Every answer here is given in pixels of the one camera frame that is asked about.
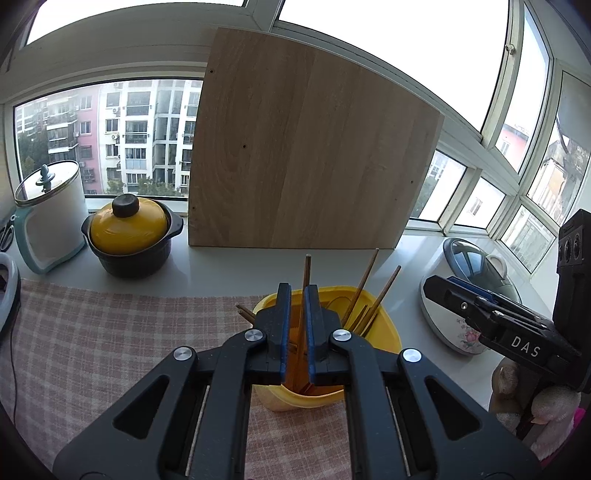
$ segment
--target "scissors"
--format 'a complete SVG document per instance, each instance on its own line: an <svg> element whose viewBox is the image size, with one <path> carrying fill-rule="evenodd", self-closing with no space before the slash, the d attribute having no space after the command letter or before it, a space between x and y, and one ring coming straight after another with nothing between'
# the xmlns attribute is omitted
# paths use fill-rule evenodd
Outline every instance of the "scissors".
<svg viewBox="0 0 591 480"><path fill-rule="evenodd" d="M14 220L16 218L16 215L12 215L7 224L0 228L0 252L5 252L12 244L12 240L14 239Z"/></svg>

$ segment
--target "wood panel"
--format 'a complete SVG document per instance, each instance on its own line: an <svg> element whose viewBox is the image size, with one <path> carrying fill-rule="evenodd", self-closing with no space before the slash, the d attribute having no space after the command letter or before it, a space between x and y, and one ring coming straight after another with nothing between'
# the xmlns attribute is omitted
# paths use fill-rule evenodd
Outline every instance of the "wood panel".
<svg viewBox="0 0 591 480"><path fill-rule="evenodd" d="M189 244L392 248L442 123L349 60L219 28L193 143Z"/></svg>

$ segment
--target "plaid tablecloth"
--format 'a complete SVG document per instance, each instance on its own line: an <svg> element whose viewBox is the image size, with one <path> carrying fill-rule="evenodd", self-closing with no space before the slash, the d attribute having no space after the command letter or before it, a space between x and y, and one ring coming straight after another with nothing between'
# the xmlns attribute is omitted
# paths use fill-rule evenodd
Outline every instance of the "plaid tablecloth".
<svg viewBox="0 0 591 480"><path fill-rule="evenodd" d="M69 440L176 346L221 345L248 326L234 305L254 307L261 297L159 298L23 280L13 337L19 432L51 467ZM11 415L8 337L0 378ZM350 478L343 403L274 413L253 393L245 478Z"/></svg>

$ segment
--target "white countertop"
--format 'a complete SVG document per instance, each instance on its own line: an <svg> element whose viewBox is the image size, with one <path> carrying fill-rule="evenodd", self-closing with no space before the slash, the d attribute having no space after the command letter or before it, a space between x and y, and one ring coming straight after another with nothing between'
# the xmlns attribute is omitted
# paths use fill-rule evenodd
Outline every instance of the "white countertop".
<svg viewBox="0 0 591 480"><path fill-rule="evenodd" d="M501 254L496 244L488 238L464 238L489 253ZM377 295L396 266L402 265L382 305L396 325L403 347L422 351L486 407L491 395L491 373L501 356L492 351L476 356L453 352L438 340L421 311L419 283L438 260L444 240L440 235L406 232L395 250L380 251L365 288ZM112 277L88 247L45 276L36 275L28 269L15 242L8 253L15 258L21 276L32 280L95 291L162 297L209 297L265 295L275 292L280 282L289 282L293 288L300 288L306 253L312 254L312 283L319 287L356 286L372 251L188 247L185 228L181 235L173 238L172 253L162 269L144 280ZM509 276L519 290L524 305L550 316L529 282L508 264Z"/></svg>

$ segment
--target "gloved hand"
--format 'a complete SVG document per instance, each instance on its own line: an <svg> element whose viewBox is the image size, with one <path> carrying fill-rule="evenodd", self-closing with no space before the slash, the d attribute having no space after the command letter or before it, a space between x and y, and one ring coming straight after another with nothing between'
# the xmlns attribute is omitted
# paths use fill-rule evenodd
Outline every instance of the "gloved hand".
<svg viewBox="0 0 591 480"><path fill-rule="evenodd" d="M538 374L508 358L501 360L492 374L489 411L513 434L539 379ZM580 393L563 385L545 388L534 397L531 422L545 427L529 447L539 460L554 453L568 438L580 400Z"/></svg>

